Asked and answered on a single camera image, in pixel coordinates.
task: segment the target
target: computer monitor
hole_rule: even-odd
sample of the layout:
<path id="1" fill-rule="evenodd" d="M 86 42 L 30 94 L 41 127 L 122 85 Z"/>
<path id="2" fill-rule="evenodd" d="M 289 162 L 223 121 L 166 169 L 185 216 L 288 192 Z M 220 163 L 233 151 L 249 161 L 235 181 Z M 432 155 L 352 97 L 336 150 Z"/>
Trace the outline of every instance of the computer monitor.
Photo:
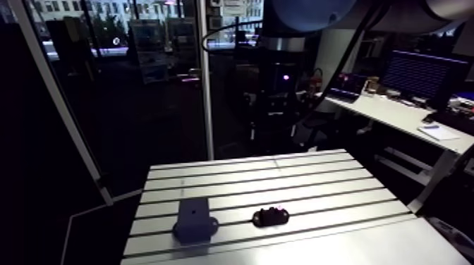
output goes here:
<path id="1" fill-rule="evenodd" d="M 462 59 L 392 51 L 381 84 L 401 92 L 402 97 L 422 97 L 436 109 L 442 109 L 449 97 L 466 78 L 472 62 Z"/>

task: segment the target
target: desk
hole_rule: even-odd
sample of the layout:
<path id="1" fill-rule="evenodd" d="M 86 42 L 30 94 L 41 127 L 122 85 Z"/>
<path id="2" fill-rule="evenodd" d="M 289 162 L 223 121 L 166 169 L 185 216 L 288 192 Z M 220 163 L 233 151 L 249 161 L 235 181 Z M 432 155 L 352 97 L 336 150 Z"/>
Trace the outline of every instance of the desk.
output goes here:
<path id="1" fill-rule="evenodd" d="M 122 265 L 468 264 L 342 149 L 153 166 L 144 190 Z M 220 223 L 210 242 L 171 234 L 189 197 L 209 198 Z M 250 222 L 278 205 L 287 224 Z"/>
<path id="2" fill-rule="evenodd" d="M 348 103 L 329 97 L 326 97 L 325 100 L 349 111 L 359 113 L 360 115 L 365 116 L 372 121 L 383 123 L 408 135 L 429 142 L 430 144 L 433 144 L 444 150 L 443 155 L 441 155 L 433 167 L 428 166 L 423 162 L 396 150 L 387 150 L 392 154 L 397 155 L 402 159 L 410 161 L 413 164 L 425 169 L 421 174 L 411 173 L 410 171 L 389 161 L 388 159 L 379 157 L 382 163 L 392 167 L 404 175 L 407 175 L 409 178 L 412 178 L 425 186 L 425 189 L 422 191 L 420 196 L 418 196 L 418 198 L 413 200 L 413 202 L 408 205 L 408 207 L 413 211 L 419 210 L 419 208 L 423 205 L 423 202 L 435 188 L 436 184 L 444 176 L 446 176 L 449 170 L 451 170 L 457 157 L 464 154 L 464 152 L 466 152 L 469 147 L 474 144 L 474 137 L 472 135 L 468 135 L 464 132 L 436 122 L 433 124 L 437 124 L 446 130 L 451 131 L 455 135 L 458 135 L 459 138 L 438 141 L 426 135 L 425 133 L 420 132 L 418 127 L 422 125 L 421 120 L 430 113 L 430 111 L 426 109 L 406 106 L 405 104 L 385 99 L 378 95 L 375 95 L 374 97 L 360 96 L 359 99 L 357 99 L 354 103 Z"/>

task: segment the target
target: slotted table surface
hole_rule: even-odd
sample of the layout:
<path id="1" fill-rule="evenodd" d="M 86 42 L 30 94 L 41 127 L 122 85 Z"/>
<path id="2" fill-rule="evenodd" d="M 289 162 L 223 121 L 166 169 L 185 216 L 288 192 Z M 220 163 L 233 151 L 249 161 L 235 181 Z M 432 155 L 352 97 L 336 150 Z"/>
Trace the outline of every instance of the slotted table surface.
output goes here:
<path id="1" fill-rule="evenodd" d="M 211 242 L 183 246 L 171 229 L 177 221 L 179 200 L 192 197 L 209 198 L 210 215 L 220 227 Z M 291 215 L 289 222 L 256 228 L 250 222 L 253 213 L 268 207 L 285 208 Z M 371 233 L 367 236 L 395 234 L 394 230 L 407 229 L 392 226 L 407 222 L 432 229 L 427 223 L 419 224 L 425 221 L 416 218 L 342 149 L 152 166 L 122 264 L 225 264 L 226 255 L 236 261 L 253 257 L 228 264 L 267 264 L 256 261 L 255 252 L 276 248 L 272 251 L 277 254 L 278 246 L 288 244 L 295 252 L 302 247 L 294 244 L 314 239 L 319 240 L 314 245 L 330 246 L 320 240 L 329 235 L 351 236 L 361 229 Z M 380 226 L 392 228 L 373 230 Z M 433 230 L 424 236 L 439 237 Z M 450 253 L 444 256 L 459 258 L 447 242 L 438 239 Z"/>

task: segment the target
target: black cable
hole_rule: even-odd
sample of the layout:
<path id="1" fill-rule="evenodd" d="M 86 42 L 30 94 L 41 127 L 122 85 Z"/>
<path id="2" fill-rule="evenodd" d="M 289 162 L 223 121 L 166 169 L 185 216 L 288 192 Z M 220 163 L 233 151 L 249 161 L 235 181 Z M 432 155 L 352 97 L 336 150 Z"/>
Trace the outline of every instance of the black cable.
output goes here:
<path id="1" fill-rule="evenodd" d="M 209 50 L 206 45 L 204 45 L 206 39 L 208 37 L 210 37 L 211 35 L 215 34 L 215 33 L 218 33 L 219 31 L 222 31 L 222 30 L 227 30 L 231 27 L 240 27 L 242 25 L 251 25 L 251 24 L 257 24 L 257 23 L 262 23 L 263 20 L 255 20 L 255 21 L 247 21 L 247 22 L 240 22 L 240 23 L 237 23 L 237 24 L 230 24 L 230 25 L 227 25 L 225 27 L 220 27 L 218 28 L 217 30 L 213 30 L 211 32 L 208 32 L 204 37 L 202 37 L 202 40 L 201 40 L 201 47 L 203 50 L 207 51 L 209 54 L 222 54 L 222 53 L 219 53 L 219 51 L 212 51 L 212 50 Z"/>

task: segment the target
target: notebook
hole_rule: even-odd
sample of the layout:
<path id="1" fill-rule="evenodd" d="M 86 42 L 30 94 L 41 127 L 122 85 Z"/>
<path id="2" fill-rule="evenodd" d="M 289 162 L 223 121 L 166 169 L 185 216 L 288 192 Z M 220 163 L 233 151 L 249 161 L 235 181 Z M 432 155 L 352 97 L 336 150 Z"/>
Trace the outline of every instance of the notebook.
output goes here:
<path id="1" fill-rule="evenodd" d="M 459 138 L 458 135 L 453 134 L 452 132 L 439 127 L 438 125 L 426 125 L 418 127 L 418 129 L 425 134 L 435 138 L 438 141 L 441 140 L 451 140 Z"/>

